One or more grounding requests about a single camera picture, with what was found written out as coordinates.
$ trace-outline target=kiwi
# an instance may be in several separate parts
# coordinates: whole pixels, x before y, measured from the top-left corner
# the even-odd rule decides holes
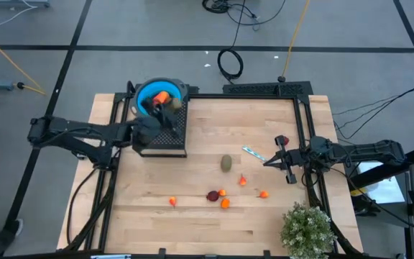
[[[223,172],[229,172],[231,170],[232,165],[233,165],[233,159],[230,155],[224,155],[221,158],[220,166]]]

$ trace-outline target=wire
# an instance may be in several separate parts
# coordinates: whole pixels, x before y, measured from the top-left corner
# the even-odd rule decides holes
[[[313,182],[313,184],[311,184],[310,186],[308,186],[308,185],[306,185],[306,183],[303,181],[303,178],[304,178],[304,176],[306,175],[306,172],[304,172],[303,174],[302,174],[302,176],[301,176],[301,183],[303,184],[303,186],[304,187],[306,187],[306,188],[313,188],[318,182],[319,182],[319,179],[321,178],[321,176],[319,175],[319,173],[316,173],[316,176],[317,176],[317,178],[316,178],[316,180]]]
[[[332,170],[335,170],[337,172],[339,172],[342,176],[344,176],[347,181],[352,185],[352,187],[354,187],[357,191],[359,191],[363,197],[365,197],[366,199],[368,199],[370,202],[372,202],[374,205],[378,206],[380,209],[382,209],[383,211],[387,212],[389,215],[393,216],[394,218],[398,219],[399,221],[401,221],[403,224],[406,224],[407,226],[413,227],[414,228],[414,224],[411,224],[409,222],[406,222],[405,220],[401,219],[399,216],[397,216],[396,214],[390,212],[389,210],[387,210],[386,208],[384,208],[383,206],[379,205],[375,200],[371,199],[370,197],[368,197],[368,195],[366,195],[361,189],[357,188],[354,183],[352,182],[352,180],[347,177],[343,172],[341,172],[340,170],[336,169],[336,168],[331,168]]]
[[[354,143],[352,143],[352,142],[350,142],[350,141],[343,140],[343,139],[341,139],[341,138],[338,138],[338,140],[339,140],[339,141],[342,141],[342,142],[346,142],[346,143],[348,143],[348,144],[350,144],[350,145],[356,145],[356,144],[354,144]]]
[[[338,147],[340,147],[345,153],[346,153],[346,157],[345,158],[340,158],[339,160],[343,160],[344,159],[344,163],[347,165],[347,167],[351,167],[352,165],[352,159],[351,159],[351,153],[354,151],[351,151],[351,153],[348,153],[348,151],[346,150],[346,148],[344,148],[343,145],[340,145],[338,143],[333,143],[333,145],[336,145]]]
[[[29,76],[23,69],[21,69],[12,59],[0,48],[0,53],[18,70],[20,71],[25,77],[27,77],[40,91],[42,94],[45,95],[44,89],[33,79]]]
[[[244,13],[244,7],[245,7],[245,0],[242,2],[242,12],[241,12],[241,16],[239,18],[239,21],[242,20],[242,14]],[[218,54],[218,57],[216,58],[216,63],[218,64],[218,68],[220,69],[221,74],[231,84],[233,84],[233,82],[231,82],[231,79],[238,79],[241,76],[242,71],[244,70],[244,61],[242,60],[241,56],[236,51],[232,50],[232,48],[236,44],[237,35],[239,33],[240,26],[241,26],[240,24],[237,25],[236,36],[234,36],[233,45],[231,45],[231,47],[229,47],[227,49],[221,50],[220,53]],[[226,52],[229,52],[229,53],[233,54],[234,57],[236,57],[237,61],[239,61],[239,72],[238,73],[230,74],[230,73],[226,72],[223,69],[223,66],[221,65],[221,56]]]
[[[203,0],[202,2],[202,6],[209,12],[213,12],[215,14],[224,14],[227,13],[229,19],[231,19],[233,22],[239,24],[239,25],[244,25],[244,26],[252,26],[252,29],[256,32],[259,30],[260,25],[261,24],[265,24],[267,22],[272,21],[275,17],[277,17],[277,15],[279,15],[279,13],[282,11],[282,8],[284,7],[284,4],[287,0],[283,0],[282,1],[282,5],[280,6],[280,8],[277,10],[276,14],[274,14],[271,18],[263,21],[263,22],[258,22],[258,16],[256,14],[254,14],[247,6],[243,5],[243,4],[228,4],[228,0],[213,0],[213,4],[211,5],[211,8],[208,8],[206,6],[208,0]],[[240,11],[241,13],[245,14],[247,17],[249,17],[250,19],[254,20],[253,23],[243,23],[241,22],[241,20],[239,19],[239,21],[236,21],[232,16],[231,13],[229,12],[231,9],[235,9],[237,11]]]
[[[96,168],[94,168],[85,178],[84,180],[79,183],[79,186],[76,188],[75,192],[73,193],[73,196],[71,197],[71,201],[70,201],[70,208],[68,208],[68,218],[66,221],[66,241],[68,242],[68,244],[71,244],[71,239],[70,239],[70,223],[71,223],[71,214],[73,213],[73,203],[75,202],[75,198],[76,195],[78,195],[79,190],[81,189],[81,187],[86,183],[86,181],[88,179],[90,179],[93,175],[93,173],[95,173],[97,171]]]
[[[386,102],[385,104],[383,104],[383,105],[381,105],[381,109],[379,109],[377,112],[375,112],[367,121],[365,121],[359,128],[357,128],[355,131],[354,131],[354,133],[352,133],[349,137],[346,137],[345,135],[344,135],[344,133],[341,131],[341,128],[340,128],[340,126],[338,126],[338,124],[336,123],[336,122],[333,122],[334,124],[335,124],[335,127],[337,128],[336,130],[338,130],[339,132],[340,132],[340,134],[341,134],[341,136],[343,137],[343,138],[345,138],[345,139],[347,139],[347,140],[349,140],[349,139],[351,139],[353,136],[355,136],[355,134],[361,129],[361,128],[363,128],[369,121],[371,121],[375,116],[377,116],[383,109],[386,109],[386,107],[388,107],[392,102],[394,102],[395,100],[397,100],[397,99],[399,99],[399,98],[401,98],[401,97],[403,97],[404,95],[406,95],[406,94],[408,94],[408,93],[410,93],[410,92],[412,92],[412,91],[414,91],[414,88],[413,89],[410,89],[410,90],[408,90],[408,91],[406,91],[405,93],[403,93],[403,94],[400,94],[400,95],[398,95],[398,96],[396,96],[394,99],[392,99],[392,100],[390,100],[390,101],[388,101],[388,102]],[[357,121],[358,119],[360,119],[362,116],[364,116],[364,114],[363,115],[361,115],[360,117],[358,117],[357,119],[355,119],[354,121]]]
[[[208,0],[202,0],[202,7],[214,14],[224,14],[228,11],[228,6],[223,5],[222,3],[226,3],[227,0],[217,0],[213,1],[212,7],[207,7]]]
[[[36,146],[46,146],[46,145],[49,145],[50,143],[54,142],[59,137],[62,137],[65,134],[68,134],[68,133],[71,133],[71,132],[83,131],[83,130],[88,130],[88,131],[92,131],[92,132],[95,132],[95,133],[99,134],[101,136],[101,141],[105,142],[104,136],[98,130],[92,129],[92,128],[89,128],[89,127],[84,127],[84,128],[66,130],[66,131],[50,138],[49,140],[46,140],[46,141],[41,142],[41,143],[35,143],[35,144],[36,144]]]
[[[40,91],[40,90],[38,90],[38,89],[35,89],[35,88],[31,87],[31,86],[23,85],[23,88],[26,88],[26,89],[28,89],[28,90],[30,90],[30,91],[35,91],[35,92],[37,92],[37,93],[39,93],[39,94],[42,94],[42,95],[46,95],[46,93],[45,93],[45,92]]]
[[[373,108],[373,109],[370,109],[368,112],[365,112],[365,113],[361,114],[361,115],[360,115],[360,116],[358,116],[356,119],[353,119],[353,120],[351,120],[351,121],[345,122],[345,123],[344,123],[341,127],[339,127],[338,129],[342,129],[342,128],[344,128],[346,125],[351,124],[352,122],[356,122],[356,121],[358,121],[358,120],[359,120],[359,119],[361,119],[363,116],[365,116],[365,115],[369,114],[370,112],[374,112],[374,111],[376,111],[376,110],[378,110],[378,109],[382,108],[384,105],[388,105],[388,103],[389,103],[389,101],[386,101],[385,103],[383,103],[383,104],[379,105],[378,107],[375,107],[375,108]]]
[[[10,22],[10,21],[12,21],[13,19],[15,19],[15,18],[17,18],[20,14],[23,14],[23,13],[25,13],[25,12],[28,12],[29,10],[33,10],[33,9],[36,9],[37,8],[37,6],[32,6],[32,5],[29,5],[25,0],[22,0],[29,8],[28,9],[25,9],[25,10],[22,10],[21,12],[19,12],[18,14],[15,14],[11,19],[8,19],[8,20],[6,20],[6,21],[4,21],[4,22],[1,22],[0,23],[0,26],[1,25],[3,25],[3,24],[6,24],[6,23],[8,23],[8,22]]]
[[[292,36],[292,40],[290,41],[290,46],[288,47],[287,59],[285,60],[285,67],[284,67],[284,71],[282,72],[282,77],[285,77],[285,72],[287,72],[288,63],[290,62],[290,55],[292,54],[292,47],[293,47],[293,44],[295,43],[296,35],[298,34],[298,31],[300,30],[300,26],[303,23],[303,20],[305,18],[306,10],[308,9],[310,1],[311,0],[306,0],[306,4],[305,4],[305,7],[303,8],[303,12],[300,15],[300,20],[298,21],[298,24],[296,25],[295,31]]]
[[[368,106],[371,106],[371,105],[375,105],[375,104],[380,103],[380,102],[382,102],[382,101],[387,101],[387,100],[390,100],[390,99],[392,99],[392,98],[394,98],[394,97],[397,97],[397,96],[399,96],[399,95],[390,96],[390,97],[387,97],[386,99],[381,99],[381,100],[376,101],[376,102],[374,102],[374,103],[372,103],[372,104],[365,104],[365,105],[359,106],[359,107],[357,107],[357,108],[348,109],[348,110],[346,110],[346,111],[344,111],[344,112],[338,112],[338,113],[334,113],[334,114],[332,114],[332,115],[340,115],[340,114],[345,114],[345,113],[347,113],[347,112],[356,111],[356,110],[358,110],[358,109],[362,109],[362,108],[365,108],[365,107],[368,107]]]
[[[233,20],[234,22],[236,22],[237,24],[239,24],[239,25],[245,25],[245,26],[257,26],[257,25],[261,25],[261,24],[265,24],[265,23],[267,23],[267,22],[271,22],[275,17],[277,17],[277,15],[279,15],[280,14],[280,12],[282,11],[282,9],[283,9],[283,7],[284,7],[284,5],[285,5],[285,2],[286,2],[287,0],[283,0],[282,1],[282,4],[280,5],[280,8],[279,8],[279,10],[277,10],[277,12],[276,12],[276,14],[274,14],[274,16],[272,16],[271,18],[269,18],[269,19],[267,19],[267,20],[265,20],[265,21],[263,21],[263,22],[258,22],[258,20],[257,20],[257,16],[255,15],[255,14],[253,14],[251,11],[250,11],[250,9],[248,9],[247,8],[247,10],[250,12],[250,14],[251,15],[247,15],[249,18],[251,18],[251,19],[254,19],[256,22],[254,22],[254,23],[243,23],[243,22],[240,22],[240,20],[239,20],[239,22],[238,21],[236,21],[232,16],[231,16],[231,14],[229,13],[229,10],[230,10],[230,8],[232,8],[233,6],[241,6],[241,4],[232,4],[231,6],[229,6],[230,8],[228,8],[228,10],[227,10],[227,14],[228,14],[228,16],[229,16],[229,18],[231,18],[231,20]]]
[[[357,165],[351,170],[348,177],[351,178],[352,174],[356,171],[356,169],[359,167],[360,163],[357,163]]]

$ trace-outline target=coiled black cable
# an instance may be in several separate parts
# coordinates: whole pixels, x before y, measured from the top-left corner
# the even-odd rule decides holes
[[[227,49],[221,50],[220,53],[218,54],[217,59],[216,59],[216,63],[218,64],[218,68],[220,69],[221,74],[231,84],[234,84],[233,82],[231,82],[231,80],[232,79],[238,79],[241,76],[242,71],[244,70],[244,61],[242,60],[241,56],[236,51],[232,50],[232,48],[236,44],[237,34],[239,33],[239,28],[241,27],[241,20],[242,20],[242,14],[244,13],[244,7],[245,7],[245,0],[242,2],[241,16],[239,17],[239,23],[237,24],[236,36],[234,37],[233,45],[231,47],[227,48]],[[234,55],[234,57],[236,57],[237,61],[239,62],[239,72],[238,73],[231,74],[231,73],[226,72],[223,69],[223,66],[221,65],[221,56],[226,52],[231,53],[232,55]]]
[[[219,3],[214,2],[211,7],[207,7],[208,0],[202,0],[202,7],[214,14],[224,14],[228,11],[229,7],[227,5],[227,0],[219,0]]]

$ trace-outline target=white cable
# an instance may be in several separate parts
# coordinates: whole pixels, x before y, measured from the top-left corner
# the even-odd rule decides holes
[[[37,8],[37,6],[32,6],[32,5],[29,5],[25,0],[22,0],[23,2],[24,2],[24,4],[26,4],[29,8],[28,9],[25,9],[25,10],[23,10],[23,11],[21,11],[21,12],[19,12],[18,14],[15,14],[11,19],[8,19],[7,21],[4,21],[4,22],[2,22],[2,23],[0,23],[0,26],[1,25],[3,25],[3,24],[6,24],[6,23],[8,23],[8,22],[10,22],[10,21],[12,21],[13,19],[15,19],[15,18],[17,18],[20,14],[23,14],[23,13],[25,13],[25,12],[28,12],[29,10],[32,10],[32,9],[36,9]]]

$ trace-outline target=black cable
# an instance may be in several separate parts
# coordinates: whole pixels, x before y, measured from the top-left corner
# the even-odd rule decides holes
[[[60,134],[58,134],[58,135],[50,138],[49,140],[46,140],[46,141],[41,142],[41,143],[37,143],[36,145],[37,146],[48,145],[48,144],[52,143],[54,140],[58,139],[59,137],[62,137],[63,135],[66,135],[66,134],[71,133],[71,132],[78,132],[78,131],[83,131],[83,130],[95,132],[95,133],[97,133],[97,134],[99,134],[101,136],[101,141],[105,141],[105,139],[104,139],[103,135],[101,134],[101,132],[99,132],[96,129],[92,129],[90,127],[84,127],[84,128],[78,128],[78,129],[68,129],[68,130],[66,130],[66,131],[64,131],[64,132],[62,132],[62,133],[60,133]]]
[[[356,119],[353,119],[353,120],[350,120],[348,122],[345,122],[341,127],[338,127],[338,129],[340,130],[340,129],[344,128],[346,125],[351,124],[352,122],[356,122],[356,121],[360,120],[363,116],[369,114],[370,112],[374,112],[374,111],[376,111],[376,110],[384,107],[385,105],[389,105],[389,102],[390,101],[386,101],[385,103],[383,103],[383,104],[381,104],[381,105],[379,105],[379,106],[377,106],[377,107],[375,107],[373,109],[370,109],[368,112],[364,112],[363,114],[361,114],[360,116],[358,116]]]
[[[244,7],[245,7],[245,0],[242,2],[242,11],[241,11],[241,16],[239,18],[239,22],[242,20],[242,14],[244,13]],[[221,74],[231,84],[233,84],[231,80],[238,79],[241,76],[242,71],[244,70],[244,61],[242,60],[241,56],[236,51],[232,50],[232,48],[236,44],[237,34],[239,33],[239,28],[240,28],[240,24],[237,25],[236,36],[234,37],[233,45],[227,49],[221,50],[216,59],[216,62],[218,64],[218,68],[220,69]],[[223,66],[221,66],[221,56],[226,52],[233,54],[234,57],[236,57],[237,61],[239,61],[239,72],[238,73],[230,74],[223,69]]]
[[[346,143],[348,143],[348,144],[350,144],[350,145],[356,145],[356,144],[354,144],[354,143],[352,143],[352,142],[350,142],[350,141],[343,140],[343,139],[341,139],[341,138],[338,138],[338,140],[339,140],[339,141],[342,141],[342,142],[346,142]]]
[[[359,107],[357,107],[357,108],[348,109],[348,110],[346,110],[346,111],[344,111],[344,112],[337,112],[337,113],[334,113],[334,114],[332,114],[332,115],[340,115],[340,114],[345,114],[345,113],[347,113],[347,112],[353,112],[353,111],[356,111],[356,110],[358,110],[358,109],[362,109],[362,108],[365,108],[365,107],[368,107],[368,106],[371,106],[371,105],[378,104],[378,103],[380,103],[380,102],[382,102],[382,101],[387,101],[387,100],[390,100],[390,99],[392,99],[392,98],[394,98],[394,97],[397,97],[397,96],[398,96],[398,95],[389,96],[389,97],[387,97],[386,99],[381,99],[381,100],[378,100],[378,101],[376,101],[376,102],[374,102],[374,103],[371,103],[371,104],[365,104],[365,105],[359,106]]]
[[[354,133],[352,133],[349,137],[346,137],[345,135],[344,135],[344,133],[340,130],[340,127],[338,126],[338,124],[336,123],[336,122],[334,122],[335,123],[335,126],[338,128],[337,130],[340,132],[340,134],[341,134],[341,136],[343,136],[343,138],[345,138],[345,139],[347,139],[347,140],[349,140],[349,139],[351,139],[353,136],[355,136],[355,134],[361,129],[361,128],[363,128],[369,121],[371,121],[375,116],[377,116],[383,109],[385,109],[386,107],[388,107],[392,102],[394,102],[395,100],[397,100],[397,99],[399,99],[399,98],[401,98],[402,96],[404,96],[404,95],[406,95],[406,94],[408,94],[408,93],[410,93],[410,92],[412,92],[412,91],[414,91],[414,88],[413,89],[410,89],[410,90],[408,90],[408,91],[406,91],[405,93],[403,93],[403,94],[400,94],[400,95],[398,95],[398,96],[396,96],[394,99],[392,99],[392,100],[390,100],[390,101],[388,101],[388,102],[386,102],[385,104],[383,104],[382,105],[382,108],[380,109],[380,110],[378,110],[377,112],[375,112],[367,121],[365,121],[362,125],[360,125],[360,127],[358,128],[358,129],[356,129],[355,131],[354,131]]]
[[[321,176],[319,175],[319,173],[316,173],[316,176],[317,176],[317,178],[316,178],[316,180],[313,182],[313,184],[311,184],[310,186],[308,186],[308,185],[306,185],[306,183],[303,181],[303,178],[304,178],[304,176],[305,176],[305,174],[306,174],[306,172],[303,172],[303,174],[302,174],[302,176],[301,176],[301,183],[303,184],[303,186],[304,187],[306,187],[306,188],[313,188],[318,182],[319,182],[319,179],[321,178]]]
[[[339,146],[346,153],[346,157],[345,158],[340,158],[340,160],[344,159],[344,163],[347,165],[347,167],[351,167],[351,165],[352,165],[351,153],[348,153],[346,148],[344,148],[344,146],[341,145],[341,144],[333,143],[333,145]]]
[[[357,163],[357,165],[354,167],[354,169],[351,170],[348,177],[351,178],[352,174],[356,171],[356,169],[359,167],[360,163]]]
[[[71,214],[73,213],[73,203],[75,202],[75,198],[76,195],[78,195],[79,190],[81,189],[81,187],[86,183],[86,181],[88,179],[90,179],[93,175],[93,173],[95,173],[95,171],[97,171],[96,168],[94,168],[85,178],[84,180],[79,183],[79,186],[76,188],[73,196],[71,197],[71,201],[70,201],[70,208],[68,208],[68,218],[66,220],[66,241],[68,242],[68,244],[71,244],[71,239],[70,239],[70,222],[71,222]]]
[[[211,12],[214,14],[224,14],[229,9],[228,5],[226,4],[227,1],[228,0],[217,0],[213,2],[211,7],[207,7],[208,0],[202,0],[202,7],[208,12]]]
[[[282,1],[282,5],[280,6],[280,8],[279,8],[279,10],[277,10],[277,12],[276,12],[276,14],[274,14],[274,16],[273,17],[271,17],[271,18],[269,18],[269,19],[267,19],[266,21],[263,21],[263,22],[255,22],[255,23],[241,23],[241,20],[239,19],[239,21],[236,21],[231,15],[230,15],[230,13],[229,13],[229,10],[230,10],[230,8],[226,11],[226,13],[228,14],[228,16],[229,16],[229,18],[231,18],[231,20],[233,20],[234,22],[236,22],[237,24],[239,24],[239,25],[245,25],[245,26],[256,26],[256,25],[261,25],[261,24],[265,24],[265,23],[267,23],[267,22],[270,22],[270,21],[272,21],[275,17],[277,17],[277,15],[279,15],[279,13],[280,13],[280,11],[282,11],[282,8],[284,7],[284,4],[285,4],[285,2],[286,2],[287,0],[284,0],[284,1]],[[241,4],[232,4],[231,6],[241,6]],[[252,12],[250,12],[250,14],[252,14],[252,16],[254,16],[254,17],[251,17],[252,19],[255,19],[256,20],[256,18],[257,18],[257,16],[255,15],[255,14],[253,14]]]
[[[368,195],[366,195],[361,189],[357,188],[354,183],[352,182],[352,180],[347,177],[343,172],[341,172],[340,170],[336,169],[336,168],[331,168],[337,172],[339,172],[342,176],[344,176],[347,181],[352,185],[352,187],[354,187],[357,191],[359,191],[363,197],[365,197],[367,200],[369,200],[370,202],[372,202],[374,205],[378,206],[378,208],[382,209],[383,211],[387,212],[389,215],[393,216],[394,218],[398,219],[399,221],[401,221],[403,224],[406,224],[409,227],[413,227],[414,228],[414,224],[411,224],[409,222],[406,222],[405,220],[401,219],[399,216],[397,216],[396,214],[390,212],[389,210],[387,210],[386,208],[384,208],[383,206],[379,205],[375,200],[371,199],[370,197],[368,197]]]

